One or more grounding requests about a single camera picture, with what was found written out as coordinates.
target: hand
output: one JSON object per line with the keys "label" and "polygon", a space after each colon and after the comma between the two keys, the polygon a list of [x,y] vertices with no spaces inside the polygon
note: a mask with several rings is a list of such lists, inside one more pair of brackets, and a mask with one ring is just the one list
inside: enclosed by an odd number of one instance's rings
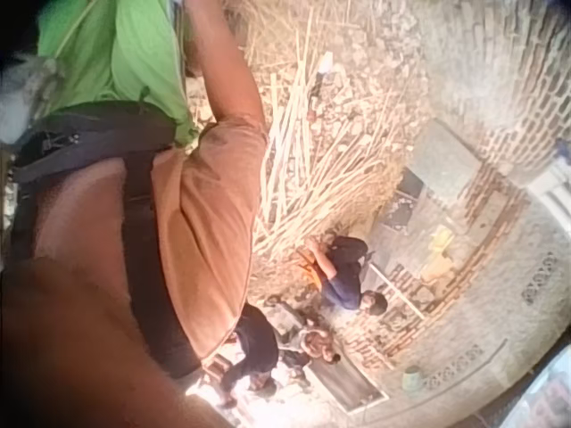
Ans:
{"label": "hand", "polygon": [[305,246],[312,252],[319,251],[319,242],[314,236],[310,236],[305,240]]}

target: backpack strap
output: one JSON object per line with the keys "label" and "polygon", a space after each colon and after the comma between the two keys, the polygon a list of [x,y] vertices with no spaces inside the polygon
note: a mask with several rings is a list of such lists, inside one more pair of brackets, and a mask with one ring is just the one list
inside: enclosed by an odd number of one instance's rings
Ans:
{"label": "backpack strap", "polygon": [[98,102],[62,109],[40,120],[16,144],[12,168],[20,185],[9,261],[33,257],[37,198],[70,173],[122,158],[123,251],[131,311],[150,355],[174,379],[200,367],[169,297],[162,272],[151,172],[157,152],[174,141],[176,125],[147,103]]}
{"label": "backpack strap", "polygon": [[153,206],[153,154],[141,152],[124,160],[127,177],[121,234],[131,310],[151,356],[171,377],[179,379],[201,362],[178,321],[162,272]]}

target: dark shirt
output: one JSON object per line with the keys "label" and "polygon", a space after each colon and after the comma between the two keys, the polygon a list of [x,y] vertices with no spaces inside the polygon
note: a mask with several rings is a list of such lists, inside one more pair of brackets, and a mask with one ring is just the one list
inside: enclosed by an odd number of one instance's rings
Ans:
{"label": "dark shirt", "polygon": [[361,240],[348,236],[337,236],[329,250],[327,258],[331,260],[337,275],[327,279],[321,273],[321,293],[337,306],[357,310],[360,306],[360,263],[358,260],[367,255],[368,247]]}
{"label": "dark shirt", "polygon": [[235,332],[245,357],[222,376],[220,386],[224,391],[231,391],[244,376],[267,373],[277,364],[279,351],[274,328],[258,308],[244,305]]}

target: ground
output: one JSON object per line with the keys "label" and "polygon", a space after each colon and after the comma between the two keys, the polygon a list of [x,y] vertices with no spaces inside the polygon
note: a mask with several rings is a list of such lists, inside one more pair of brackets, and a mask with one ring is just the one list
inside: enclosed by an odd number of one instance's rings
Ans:
{"label": "ground", "polygon": [[[244,0],[244,55],[269,122],[249,300],[279,294],[331,327],[388,397],[346,413],[314,380],[250,402],[259,426],[443,428],[525,374],[571,321],[569,241],[525,186],[571,136],[569,32],[553,4]],[[310,99],[321,58],[333,65]],[[189,80],[200,126],[211,120]],[[315,115],[308,115],[315,107]],[[410,168],[424,183],[411,194]],[[365,238],[380,318],[324,304],[307,235]],[[418,368],[421,388],[404,375]]]}

